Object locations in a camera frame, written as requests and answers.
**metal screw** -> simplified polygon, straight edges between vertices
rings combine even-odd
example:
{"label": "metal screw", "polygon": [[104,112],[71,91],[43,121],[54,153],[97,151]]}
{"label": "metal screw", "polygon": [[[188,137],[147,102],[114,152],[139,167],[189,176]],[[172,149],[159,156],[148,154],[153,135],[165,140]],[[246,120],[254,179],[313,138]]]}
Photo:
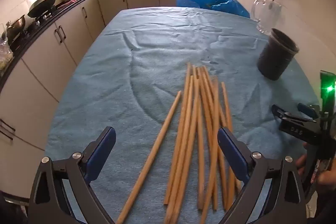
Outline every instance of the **metal screw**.
{"label": "metal screw", "polygon": [[254,157],[255,159],[259,159],[261,158],[261,154],[259,152],[253,152],[252,157]]}
{"label": "metal screw", "polygon": [[49,161],[49,158],[48,158],[48,157],[44,157],[44,158],[41,160],[41,162],[42,162],[43,164],[46,164],[48,161]]}
{"label": "metal screw", "polygon": [[82,156],[82,154],[80,152],[75,152],[75,153],[72,154],[72,157],[74,159],[79,159],[81,156]]}
{"label": "metal screw", "polygon": [[293,158],[292,158],[291,156],[286,156],[286,157],[285,157],[285,160],[286,160],[287,162],[292,162],[292,161],[293,161]]}

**black countertop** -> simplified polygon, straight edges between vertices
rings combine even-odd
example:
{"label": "black countertop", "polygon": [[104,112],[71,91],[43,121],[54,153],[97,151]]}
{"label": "black countertop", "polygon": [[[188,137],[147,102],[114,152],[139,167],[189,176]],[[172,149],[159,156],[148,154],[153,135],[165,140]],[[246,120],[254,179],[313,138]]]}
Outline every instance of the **black countertop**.
{"label": "black countertop", "polygon": [[21,59],[21,57],[25,54],[25,52],[29,49],[29,47],[36,41],[36,39],[47,29],[49,28],[57,19],[71,10],[73,7],[77,6],[78,4],[82,3],[85,0],[77,0],[76,2],[70,4],[69,6],[65,7],[64,9],[56,10],[53,15],[43,24],[41,24],[38,28],[36,28],[33,32],[31,32],[28,36],[21,38],[19,41],[22,44],[18,50],[14,52],[14,57],[10,61],[10,63],[6,66],[6,68],[1,72],[2,76],[0,78],[0,92],[3,86],[6,83],[9,75],[11,74],[12,70],[14,69],[15,65]]}

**glass jug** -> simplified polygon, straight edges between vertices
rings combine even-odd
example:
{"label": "glass jug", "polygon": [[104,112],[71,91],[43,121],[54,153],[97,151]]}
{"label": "glass jug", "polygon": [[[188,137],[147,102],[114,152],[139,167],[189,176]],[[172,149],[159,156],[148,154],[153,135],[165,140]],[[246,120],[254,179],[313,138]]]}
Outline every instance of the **glass jug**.
{"label": "glass jug", "polygon": [[[255,7],[261,3],[259,17],[255,16]],[[271,29],[275,27],[281,12],[281,5],[271,0],[255,0],[251,9],[251,19],[258,22],[257,29],[266,34],[271,34]]]}

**wok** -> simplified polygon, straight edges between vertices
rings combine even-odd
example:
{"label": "wok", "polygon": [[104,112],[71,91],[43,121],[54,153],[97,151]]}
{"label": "wok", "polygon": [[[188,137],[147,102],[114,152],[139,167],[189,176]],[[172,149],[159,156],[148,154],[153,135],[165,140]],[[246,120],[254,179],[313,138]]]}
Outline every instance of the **wok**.
{"label": "wok", "polygon": [[37,0],[35,1],[29,9],[28,16],[29,17],[41,16],[45,11],[53,7],[55,1],[56,0]]}

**human hand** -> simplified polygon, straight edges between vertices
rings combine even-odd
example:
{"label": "human hand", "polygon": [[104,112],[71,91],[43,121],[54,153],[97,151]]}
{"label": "human hand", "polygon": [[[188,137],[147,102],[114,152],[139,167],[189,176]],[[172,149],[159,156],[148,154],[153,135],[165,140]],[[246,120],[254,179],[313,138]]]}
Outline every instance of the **human hand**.
{"label": "human hand", "polygon": [[[295,163],[298,168],[299,176],[302,176],[305,172],[306,160],[307,154],[304,154]],[[336,188],[336,159],[333,160],[329,171],[324,171],[318,175],[317,183],[319,185],[327,186],[329,189]]]}

